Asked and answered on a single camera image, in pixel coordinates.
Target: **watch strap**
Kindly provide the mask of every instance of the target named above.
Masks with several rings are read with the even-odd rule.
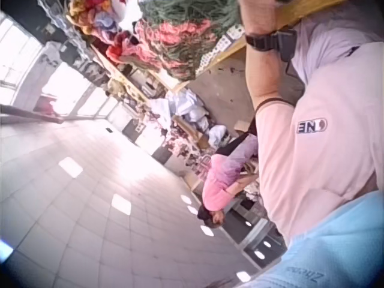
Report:
[[[245,40],[250,46],[261,52],[279,50],[278,37],[275,33],[265,35],[246,35]]]

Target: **pink top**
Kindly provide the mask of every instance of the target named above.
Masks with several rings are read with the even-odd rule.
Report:
[[[236,180],[241,169],[252,155],[257,154],[257,137],[247,135],[229,156],[215,154],[203,189],[203,203],[210,211],[219,211],[227,206],[238,189]]]
[[[206,209],[210,211],[219,211],[223,209],[233,198],[226,189],[228,179],[220,177],[221,168],[227,159],[227,156],[215,154],[211,158],[211,168],[206,177],[203,188],[203,203]]]

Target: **black hair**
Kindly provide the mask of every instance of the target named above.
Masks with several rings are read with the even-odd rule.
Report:
[[[204,221],[205,226],[209,228],[217,228],[220,227],[220,224],[215,224],[213,220],[213,216],[210,212],[210,210],[206,209],[203,204],[201,204],[198,212],[197,212],[197,218]]]

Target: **wall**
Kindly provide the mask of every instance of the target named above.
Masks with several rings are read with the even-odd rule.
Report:
[[[15,92],[14,106],[33,111],[42,88],[62,63],[59,47],[60,44],[49,42],[41,50]]]
[[[202,288],[256,272],[222,232],[202,232],[178,177],[106,127],[0,127],[1,236],[14,249],[4,271],[38,288]],[[66,157],[82,167],[78,177],[58,165]]]

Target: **logo on shirt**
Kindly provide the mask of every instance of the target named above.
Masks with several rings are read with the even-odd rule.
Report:
[[[315,132],[323,132],[326,130],[328,123],[325,118],[301,121],[298,123],[298,134],[307,134]]]

